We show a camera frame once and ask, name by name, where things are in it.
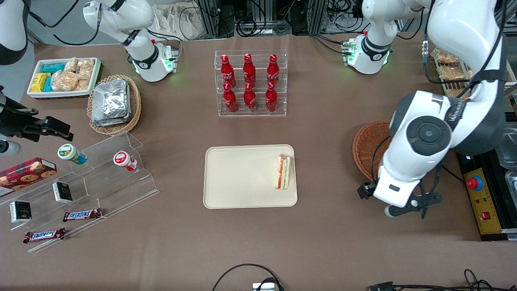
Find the red button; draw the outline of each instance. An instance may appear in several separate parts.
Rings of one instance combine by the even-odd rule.
[[[479,182],[476,178],[468,178],[467,179],[467,187],[469,189],[476,189],[479,186]]]

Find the table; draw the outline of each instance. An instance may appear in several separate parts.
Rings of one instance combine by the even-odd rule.
[[[35,45],[36,60],[95,56],[104,64],[103,77],[121,74],[136,82],[143,109],[131,133],[144,143],[140,153],[160,193],[36,255],[19,247],[22,238],[9,233],[9,222],[0,222],[0,289],[210,290],[226,269],[241,263],[271,268],[286,290],[364,290],[386,281],[458,285],[465,268],[493,286],[510,287],[517,244],[479,242],[466,190],[452,176],[442,175],[437,190],[444,201],[425,220],[414,213],[389,219],[386,204],[360,200],[356,193],[366,181],[352,157],[356,132],[389,119],[406,94],[442,93],[423,76],[419,39],[396,39],[388,64],[372,76],[343,67],[338,54],[309,37],[186,42],[178,73],[157,83],[138,77],[120,45]],[[219,118],[214,51],[267,49],[286,41],[287,117]],[[89,128],[86,99],[24,96],[22,103],[69,123],[79,148],[106,138]],[[34,156],[57,161],[56,149],[64,143],[54,137],[20,142],[21,154],[3,158],[2,168]],[[295,149],[296,205],[203,206],[208,148],[280,143]],[[454,155],[444,162],[459,173]],[[260,269],[238,269],[218,290],[249,290],[266,277]]]

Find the coca-cola bottle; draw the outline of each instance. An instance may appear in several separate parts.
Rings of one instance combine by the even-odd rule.
[[[277,91],[275,91],[275,84],[273,82],[269,82],[267,84],[266,91],[266,108],[268,112],[275,112],[277,109]]]
[[[226,104],[226,107],[228,107],[228,110],[230,112],[237,112],[239,108],[237,107],[237,99],[235,98],[235,93],[233,93],[232,88],[230,87],[230,84],[225,83],[223,85],[224,93],[224,103]]]
[[[244,74],[244,82],[250,83],[251,87],[254,88],[256,85],[256,73],[255,65],[251,62],[251,55],[249,53],[244,55],[244,66],[242,67]]]
[[[233,89],[237,85],[235,81],[235,74],[233,73],[233,67],[228,61],[227,55],[221,55],[221,74],[223,75],[223,80],[225,83],[230,84],[230,87]]]
[[[277,55],[272,54],[269,56],[269,65],[267,66],[267,82],[273,82],[273,84],[278,83],[278,74],[280,73],[280,68],[277,64]]]
[[[244,84],[244,104],[246,104],[247,112],[255,112],[257,110],[257,103],[255,101],[255,92],[250,83]]]

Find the small black box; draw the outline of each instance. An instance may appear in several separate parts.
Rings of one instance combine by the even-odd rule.
[[[70,187],[68,187],[68,184],[55,182],[52,184],[52,187],[54,188],[54,198],[56,198],[57,202],[72,202],[72,193],[70,192]]]
[[[11,222],[29,222],[32,219],[31,205],[26,201],[13,201],[9,204]]]

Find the brown wicker basket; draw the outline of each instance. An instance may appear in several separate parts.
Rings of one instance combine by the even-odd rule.
[[[354,161],[362,174],[370,181],[372,181],[370,166],[372,163],[373,151],[383,139],[389,136],[388,127],[389,122],[386,120],[375,121],[363,126],[354,137],[354,142],[352,144]],[[388,149],[390,142],[391,138],[386,140],[377,150],[375,158],[373,159],[373,175],[376,178],[379,163],[381,162],[384,152]]]
[[[133,115],[133,117],[128,123],[115,124],[110,126],[95,126],[92,122],[90,122],[90,127],[100,134],[114,136],[121,132],[128,132],[133,129],[133,127],[138,122],[138,119],[140,118],[140,112],[142,111],[142,101],[140,98],[140,92],[138,91],[138,88],[136,87],[133,80],[131,80],[131,78],[127,76],[114,75],[100,80],[99,84],[111,82],[118,78],[124,79],[129,83],[129,98],[131,101],[131,114]],[[88,117],[90,119],[92,118],[92,100],[93,92],[91,92],[90,96],[88,97],[88,107],[86,108],[86,114],[88,114]]]

